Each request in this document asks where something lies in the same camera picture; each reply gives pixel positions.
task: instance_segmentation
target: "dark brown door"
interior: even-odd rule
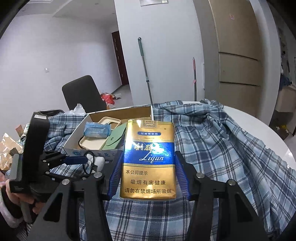
[[[128,85],[129,84],[128,74],[126,72],[126,64],[124,62],[124,56],[123,56],[119,31],[112,33],[112,38],[113,38],[113,45],[114,45],[114,50],[116,54],[121,83],[122,85]]]

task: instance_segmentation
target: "green pouch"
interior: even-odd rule
[[[111,135],[108,136],[105,145],[103,146],[102,150],[113,150],[116,149],[119,142],[121,141],[123,134],[126,130],[126,123],[116,127],[112,132]]]

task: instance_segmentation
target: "white cuff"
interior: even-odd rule
[[[20,219],[14,218],[10,212],[8,211],[7,207],[4,204],[2,193],[0,191],[0,213],[2,214],[3,218],[7,222],[8,226],[15,229],[19,226],[19,224],[23,221],[23,217]]]

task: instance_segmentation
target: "blue plastic package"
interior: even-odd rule
[[[110,124],[99,124],[95,122],[87,122],[84,128],[84,136],[107,138],[111,134]]]

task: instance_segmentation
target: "gold cigarette pack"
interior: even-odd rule
[[[176,198],[174,125],[171,122],[128,120],[120,197]]]

